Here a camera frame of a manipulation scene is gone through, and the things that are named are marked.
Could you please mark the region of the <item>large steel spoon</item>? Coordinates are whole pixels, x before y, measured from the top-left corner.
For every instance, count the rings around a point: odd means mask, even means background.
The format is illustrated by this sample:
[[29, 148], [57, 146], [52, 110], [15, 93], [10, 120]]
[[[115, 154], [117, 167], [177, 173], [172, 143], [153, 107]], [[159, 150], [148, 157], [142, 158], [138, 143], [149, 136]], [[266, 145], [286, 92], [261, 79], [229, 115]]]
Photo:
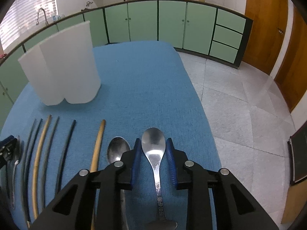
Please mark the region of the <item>large steel spoon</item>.
[[153, 170], [158, 206], [158, 219], [146, 224], [146, 229], [176, 229], [177, 223], [165, 217], [163, 207], [160, 183], [160, 164], [166, 150], [163, 132], [155, 127], [146, 129], [142, 135], [142, 150]]

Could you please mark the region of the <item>dark grey chopstick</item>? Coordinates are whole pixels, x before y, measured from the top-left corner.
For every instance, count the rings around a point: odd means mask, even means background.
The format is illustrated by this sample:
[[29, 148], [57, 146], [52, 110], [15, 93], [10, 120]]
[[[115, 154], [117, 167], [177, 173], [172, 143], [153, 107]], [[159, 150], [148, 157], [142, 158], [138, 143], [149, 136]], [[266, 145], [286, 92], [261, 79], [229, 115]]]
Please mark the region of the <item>dark grey chopstick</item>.
[[20, 185], [20, 189], [21, 189], [21, 209], [22, 209], [22, 213], [24, 216], [24, 219], [26, 221], [26, 213], [25, 213], [25, 209], [24, 209], [24, 195], [23, 195], [23, 189], [24, 189], [24, 173], [25, 173], [25, 168], [26, 168], [26, 156], [28, 153], [28, 148], [31, 142], [31, 137], [35, 128], [35, 124], [36, 124], [36, 119], [34, 120], [30, 133], [28, 135], [28, 139], [26, 141], [26, 144], [24, 146], [24, 150], [23, 150], [23, 162], [22, 162], [22, 167], [21, 167], [21, 185]]

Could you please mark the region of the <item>black chopstick silver band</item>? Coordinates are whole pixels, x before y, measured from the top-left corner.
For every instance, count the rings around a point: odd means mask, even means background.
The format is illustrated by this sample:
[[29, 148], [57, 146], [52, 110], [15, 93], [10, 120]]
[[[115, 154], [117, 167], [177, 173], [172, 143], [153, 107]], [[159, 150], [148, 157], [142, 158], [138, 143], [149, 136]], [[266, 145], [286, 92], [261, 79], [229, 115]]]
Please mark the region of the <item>black chopstick silver band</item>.
[[29, 210], [29, 200], [28, 200], [28, 183], [29, 183], [29, 172], [30, 172], [30, 164], [31, 164], [31, 159], [32, 159], [32, 154], [33, 150], [35, 147], [35, 142], [37, 140], [37, 135], [39, 134], [40, 127], [42, 124], [42, 119], [39, 120], [39, 123], [37, 125], [37, 128], [34, 132], [34, 137], [30, 145], [29, 153], [26, 159], [26, 167], [24, 171], [24, 179], [23, 179], [23, 190], [22, 190], [22, 195], [23, 195], [23, 210], [24, 210], [24, 216], [26, 220], [26, 227], [29, 228], [31, 224], [31, 218], [30, 218], [30, 210]]

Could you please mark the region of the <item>bamboo chopstick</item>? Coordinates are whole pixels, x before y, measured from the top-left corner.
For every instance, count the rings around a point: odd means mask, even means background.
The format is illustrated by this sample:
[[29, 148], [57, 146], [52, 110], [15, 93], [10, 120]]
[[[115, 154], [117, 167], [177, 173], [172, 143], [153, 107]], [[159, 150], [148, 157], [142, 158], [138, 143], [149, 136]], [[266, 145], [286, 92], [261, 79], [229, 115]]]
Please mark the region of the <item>bamboo chopstick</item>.
[[95, 142], [90, 172], [96, 172], [98, 169], [100, 148], [102, 145], [102, 138], [104, 134], [105, 125], [106, 125], [106, 120], [103, 119], [102, 122], [100, 123], [99, 131]]
[[37, 199], [37, 183], [38, 183], [38, 175], [39, 175], [39, 165], [41, 159], [41, 152], [44, 145], [44, 141], [46, 138], [46, 133], [48, 131], [50, 121], [52, 116], [49, 115], [46, 119], [44, 124], [39, 143], [36, 150], [35, 160], [34, 160], [34, 167], [33, 167], [33, 177], [32, 177], [32, 206], [33, 206], [33, 215], [34, 219], [36, 220], [39, 216], [39, 209], [38, 209], [38, 199]]

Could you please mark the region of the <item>green lower kitchen cabinets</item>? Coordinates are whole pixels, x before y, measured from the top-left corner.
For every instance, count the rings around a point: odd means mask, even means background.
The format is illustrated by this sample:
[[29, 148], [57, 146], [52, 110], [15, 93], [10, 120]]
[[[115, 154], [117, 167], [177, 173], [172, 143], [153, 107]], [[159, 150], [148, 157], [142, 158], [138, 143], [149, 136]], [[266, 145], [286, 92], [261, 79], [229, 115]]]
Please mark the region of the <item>green lower kitchen cabinets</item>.
[[28, 83], [18, 59], [47, 37], [85, 21], [95, 47], [159, 40], [234, 68], [241, 64], [253, 25], [236, 11], [192, 0], [135, 0], [70, 15], [42, 27], [1, 58], [1, 123]]

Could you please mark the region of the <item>blue table cloth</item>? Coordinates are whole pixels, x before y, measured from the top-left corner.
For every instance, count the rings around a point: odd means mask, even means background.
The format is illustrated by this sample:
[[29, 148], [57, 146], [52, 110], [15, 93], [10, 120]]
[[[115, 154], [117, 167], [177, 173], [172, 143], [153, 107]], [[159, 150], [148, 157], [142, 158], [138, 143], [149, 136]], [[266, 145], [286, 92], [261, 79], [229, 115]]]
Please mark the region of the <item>blue table cloth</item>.
[[72, 134], [62, 184], [91, 165], [100, 122], [106, 128], [100, 150], [99, 167], [108, 164], [106, 149], [115, 136], [130, 145], [150, 128], [160, 129], [176, 149], [202, 167], [221, 167], [218, 151], [201, 101], [185, 70], [180, 55], [168, 43], [127, 42], [93, 50], [102, 82], [91, 102], [46, 106], [31, 85], [26, 85], [15, 101], [1, 131], [1, 138], [19, 136], [26, 141], [36, 130], [34, 121], [48, 116], [59, 121], [50, 150], [46, 172], [46, 202], [55, 196], [59, 161], [67, 135]]

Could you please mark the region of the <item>white double utensil holder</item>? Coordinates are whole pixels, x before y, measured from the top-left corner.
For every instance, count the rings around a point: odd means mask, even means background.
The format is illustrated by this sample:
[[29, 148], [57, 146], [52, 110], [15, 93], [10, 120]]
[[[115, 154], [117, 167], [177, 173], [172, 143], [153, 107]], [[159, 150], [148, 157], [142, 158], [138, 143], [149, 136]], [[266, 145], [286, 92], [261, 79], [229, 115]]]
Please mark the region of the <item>white double utensil holder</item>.
[[90, 22], [53, 34], [29, 49], [19, 63], [47, 106], [92, 101], [101, 86], [93, 53]]

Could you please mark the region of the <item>black appliance at right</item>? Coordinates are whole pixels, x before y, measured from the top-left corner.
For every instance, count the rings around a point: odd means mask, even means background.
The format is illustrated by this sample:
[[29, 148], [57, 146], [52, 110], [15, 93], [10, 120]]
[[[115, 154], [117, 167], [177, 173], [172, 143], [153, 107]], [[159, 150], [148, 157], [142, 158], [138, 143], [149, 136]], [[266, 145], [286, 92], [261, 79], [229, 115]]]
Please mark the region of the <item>black appliance at right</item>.
[[290, 157], [290, 184], [296, 185], [306, 180], [307, 148], [305, 122], [288, 140]]

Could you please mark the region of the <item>wooden door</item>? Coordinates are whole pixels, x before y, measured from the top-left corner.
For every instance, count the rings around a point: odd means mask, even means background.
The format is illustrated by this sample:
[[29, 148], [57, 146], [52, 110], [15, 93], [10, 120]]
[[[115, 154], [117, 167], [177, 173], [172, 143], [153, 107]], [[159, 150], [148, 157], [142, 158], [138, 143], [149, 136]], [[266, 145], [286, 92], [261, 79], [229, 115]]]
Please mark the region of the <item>wooden door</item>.
[[284, 40], [288, 0], [247, 0], [245, 15], [253, 24], [243, 61], [270, 74]]
[[293, 111], [306, 92], [306, 22], [294, 8], [289, 45], [275, 78], [288, 109]]

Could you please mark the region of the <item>white window blinds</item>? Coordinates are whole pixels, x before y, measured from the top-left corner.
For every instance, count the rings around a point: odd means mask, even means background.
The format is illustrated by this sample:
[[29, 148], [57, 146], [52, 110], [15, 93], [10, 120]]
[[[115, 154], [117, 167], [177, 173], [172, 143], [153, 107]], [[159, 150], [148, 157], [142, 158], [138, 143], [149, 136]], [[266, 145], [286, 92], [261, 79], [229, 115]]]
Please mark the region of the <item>white window blinds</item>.
[[15, 0], [1, 22], [2, 48], [57, 12], [56, 0]]

